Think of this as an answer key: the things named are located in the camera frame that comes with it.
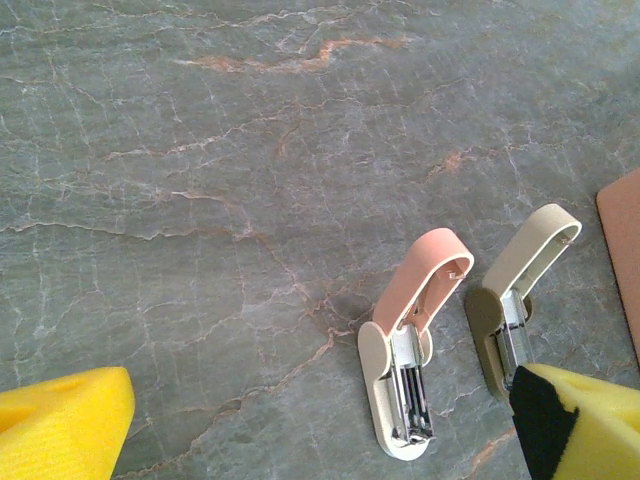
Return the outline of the beige mini stapler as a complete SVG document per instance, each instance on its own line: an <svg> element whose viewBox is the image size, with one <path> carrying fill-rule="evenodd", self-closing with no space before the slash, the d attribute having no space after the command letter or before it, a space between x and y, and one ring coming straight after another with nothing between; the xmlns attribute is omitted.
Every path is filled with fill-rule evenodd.
<svg viewBox="0 0 640 480"><path fill-rule="evenodd" d="M465 312L490 392L506 402L519 366L533 361L530 292L582 231L560 205L533 212L465 297Z"/></svg>

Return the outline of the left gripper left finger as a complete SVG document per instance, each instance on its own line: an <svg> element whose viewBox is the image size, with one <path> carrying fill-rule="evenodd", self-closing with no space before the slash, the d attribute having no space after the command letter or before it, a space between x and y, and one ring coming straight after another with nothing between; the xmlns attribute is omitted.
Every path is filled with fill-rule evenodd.
<svg viewBox="0 0 640 480"><path fill-rule="evenodd" d="M110 480L134 411L123 367L0 392L0 480Z"/></svg>

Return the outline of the orange plastic tray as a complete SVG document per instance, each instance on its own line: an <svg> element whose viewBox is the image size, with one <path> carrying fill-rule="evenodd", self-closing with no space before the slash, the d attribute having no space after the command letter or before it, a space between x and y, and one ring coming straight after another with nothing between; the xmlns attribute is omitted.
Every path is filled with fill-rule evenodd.
<svg viewBox="0 0 640 480"><path fill-rule="evenodd" d="M596 205L640 366L640 167L601 189Z"/></svg>

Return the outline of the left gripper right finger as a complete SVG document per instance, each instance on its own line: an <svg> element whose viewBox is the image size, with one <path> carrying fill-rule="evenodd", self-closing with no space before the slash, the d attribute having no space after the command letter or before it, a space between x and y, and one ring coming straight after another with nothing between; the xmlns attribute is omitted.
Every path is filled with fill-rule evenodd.
<svg viewBox="0 0 640 480"><path fill-rule="evenodd" d="M509 403L532 480L640 480L640 390L530 363Z"/></svg>

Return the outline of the pink mini stapler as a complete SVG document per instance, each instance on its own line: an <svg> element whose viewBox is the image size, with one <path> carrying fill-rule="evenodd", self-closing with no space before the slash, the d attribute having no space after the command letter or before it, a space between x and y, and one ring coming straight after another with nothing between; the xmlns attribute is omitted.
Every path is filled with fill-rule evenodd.
<svg viewBox="0 0 640 480"><path fill-rule="evenodd" d="M448 228L419 237L358 332L358 351L377 441L402 461L424 454L434 438L422 379L431 361L436 314L474 265Z"/></svg>

